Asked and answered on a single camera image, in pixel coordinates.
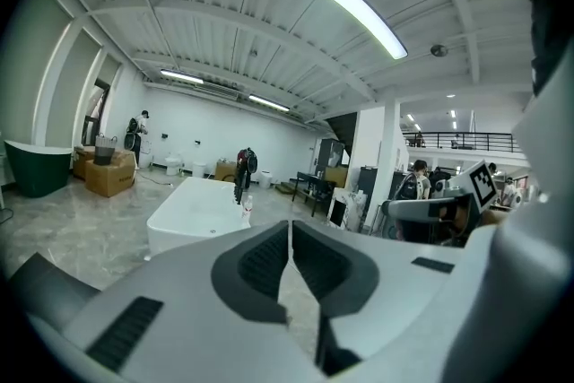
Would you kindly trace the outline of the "tall black cabinet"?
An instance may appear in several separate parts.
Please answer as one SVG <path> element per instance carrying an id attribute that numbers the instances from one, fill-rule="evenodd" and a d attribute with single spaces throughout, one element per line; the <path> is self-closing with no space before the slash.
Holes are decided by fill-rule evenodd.
<path id="1" fill-rule="evenodd" d="M 381 177 L 382 174 L 379 172 L 378 167 L 362 166 L 360 168 L 357 187 L 365 195 L 365 205 L 360 220 L 361 234 L 367 234 L 372 227 L 372 214 L 376 212 L 380 201 L 378 197 L 378 183 Z"/>

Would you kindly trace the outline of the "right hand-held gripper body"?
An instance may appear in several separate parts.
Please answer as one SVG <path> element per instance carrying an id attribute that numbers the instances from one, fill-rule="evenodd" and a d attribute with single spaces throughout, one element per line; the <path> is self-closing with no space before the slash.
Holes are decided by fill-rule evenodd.
<path id="1" fill-rule="evenodd" d="M 479 161 L 460 174 L 437 181 L 431 198 L 441 200 L 439 222 L 448 226 L 451 238 L 467 239 L 483 226 L 483 215 L 497 195 L 488 165 Z"/>

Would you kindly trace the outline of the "large cardboard box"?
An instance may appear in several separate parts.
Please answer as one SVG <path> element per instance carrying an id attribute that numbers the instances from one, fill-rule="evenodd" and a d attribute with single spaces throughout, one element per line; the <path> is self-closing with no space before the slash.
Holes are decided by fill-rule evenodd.
<path id="1" fill-rule="evenodd" d="M 109 165 L 85 164 L 85 187 L 99 196 L 110 198 L 129 189 L 135 181 L 135 154 L 115 151 Z"/>

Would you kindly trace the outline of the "marble-pattern box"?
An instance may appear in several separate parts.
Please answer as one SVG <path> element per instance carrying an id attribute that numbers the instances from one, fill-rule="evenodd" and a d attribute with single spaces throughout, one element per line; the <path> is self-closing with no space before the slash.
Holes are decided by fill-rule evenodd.
<path id="1" fill-rule="evenodd" d="M 359 232 L 367 197 L 361 190 L 351 192 L 336 187 L 327 214 L 327 224 L 340 230 Z"/>

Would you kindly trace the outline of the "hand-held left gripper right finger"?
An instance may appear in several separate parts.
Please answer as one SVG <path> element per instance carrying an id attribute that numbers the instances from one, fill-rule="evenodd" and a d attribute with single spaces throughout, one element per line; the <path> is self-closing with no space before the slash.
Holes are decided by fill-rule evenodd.
<path id="1" fill-rule="evenodd" d="M 303 221 L 292 224 L 293 260 L 319 305 L 316 356 L 368 358 L 430 303 L 461 248 L 381 239 Z"/>

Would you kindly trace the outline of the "black balcony railing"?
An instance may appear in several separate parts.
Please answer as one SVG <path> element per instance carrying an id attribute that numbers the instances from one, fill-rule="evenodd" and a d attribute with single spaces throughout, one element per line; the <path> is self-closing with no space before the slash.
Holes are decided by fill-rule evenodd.
<path id="1" fill-rule="evenodd" d="M 408 147 L 522 153 L 512 134 L 481 132 L 403 132 Z"/>

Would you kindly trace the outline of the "dark green bathtub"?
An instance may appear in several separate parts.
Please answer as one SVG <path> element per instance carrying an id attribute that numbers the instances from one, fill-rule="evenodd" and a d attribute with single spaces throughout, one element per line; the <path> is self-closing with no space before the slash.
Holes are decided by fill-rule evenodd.
<path id="1" fill-rule="evenodd" d="M 10 168 L 22 195 L 40 198 L 66 186 L 72 148 L 4 142 Z"/>

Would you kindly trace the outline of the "black and white basket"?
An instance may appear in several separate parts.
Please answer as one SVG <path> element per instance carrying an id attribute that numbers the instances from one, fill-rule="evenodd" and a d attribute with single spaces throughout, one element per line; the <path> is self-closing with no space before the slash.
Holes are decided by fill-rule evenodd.
<path id="1" fill-rule="evenodd" d="M 95 165 L 108 166 L 111 164 L 112 157 L 117 146 L 117 137 L 107 137 L 99 133 L 95 138 L 94 159 Z"/>

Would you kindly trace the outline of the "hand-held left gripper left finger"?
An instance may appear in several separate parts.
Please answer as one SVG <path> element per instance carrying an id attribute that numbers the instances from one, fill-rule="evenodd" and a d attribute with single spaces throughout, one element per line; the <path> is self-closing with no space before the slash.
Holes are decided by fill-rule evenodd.
<path id="1" fill-rule="evenodd" d="M 278 301 L 288 224 L 154 256 L 101 291 L 65 338 L 129 383 L 318 383 Z"/>

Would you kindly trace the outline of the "white bathtub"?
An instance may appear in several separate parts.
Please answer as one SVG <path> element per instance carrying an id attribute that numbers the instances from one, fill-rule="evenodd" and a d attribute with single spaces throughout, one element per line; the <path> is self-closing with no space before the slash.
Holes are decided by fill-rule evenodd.
<path id="1" fill-rule="evenodd" d="M 229 182 L 186 178 L 147 220 L 150 255 L 249 228 L 234 188 Z"/>

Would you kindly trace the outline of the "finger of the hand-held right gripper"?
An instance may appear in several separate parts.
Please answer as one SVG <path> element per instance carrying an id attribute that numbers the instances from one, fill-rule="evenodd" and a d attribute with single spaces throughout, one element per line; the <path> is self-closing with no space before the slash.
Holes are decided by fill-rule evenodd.
<path id="1" fill-rule="evenodd" d="M 451 205 L 450 198 L 430 200 L 387 200 L 381 206 L 382 213 L 401 221 L 439 221 L 440 212 Z"/>

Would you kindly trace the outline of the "black metal table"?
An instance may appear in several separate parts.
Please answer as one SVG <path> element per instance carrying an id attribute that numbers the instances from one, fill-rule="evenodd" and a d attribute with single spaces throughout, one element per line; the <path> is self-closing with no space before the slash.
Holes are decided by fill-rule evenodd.
<path id="1" fill-rule="evenodd" d="M 335 190 L 335 182 L 325 180 L 316 175 L 298 172 L 291 200 L 302 196 L 304 202 L 312 202 L 311 216 L 314 216 L 320 206 L 329 205 Z"/>

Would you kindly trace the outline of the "long ceiling light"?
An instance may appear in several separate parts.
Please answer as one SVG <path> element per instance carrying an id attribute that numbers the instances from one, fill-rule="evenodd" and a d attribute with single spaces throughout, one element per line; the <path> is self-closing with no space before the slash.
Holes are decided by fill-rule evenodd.
<path id="1" fill-rule="evenodd" d="M 176 72 L 174 70 L 168 69 L 161 69 L 161 74 L 163 76 L 176 79 L 182 82 L 193 83 L 193 84 L 204 84 L 204 79 L 200 77 L 196 77 L 189 74 L 184 74 L 181 72 Z"/>
<path id="2" fill-rule="evenodd" d="M 253 101 L 253 102 L 257 103 L 257 104 L 266 106 L 266 107 L 271 108 L 271 109 L 275 109 L 275 110 L 281 111 L 281 112 L 283 112 L 283 113 L 286 113 L 286 112 L 289 112 L 289 111 L 290 111 L 290 108 L 289 108 L 289 107 L 286 107 L 286 106 L 284 106 L 284 105 L 282 105 L 282 104 L 276 103 L 276 102 L 271 101 L 271 100 L 267 100 L 267 99 L 265 99 L 265 98 L 261 98 L 261 97 L 259 97 L 259 96 L 256 96 L 255 94 L 250 94 L 250 95 L 248 96 L 248 99 L 249 99 L 250 101 Z"/>
<path id="3" fill-rule="evenodd" d="M 407 50 L 401 40 L 365 0 L 333 1 L 368 30 L 394 60 L 407 57 Z"/>

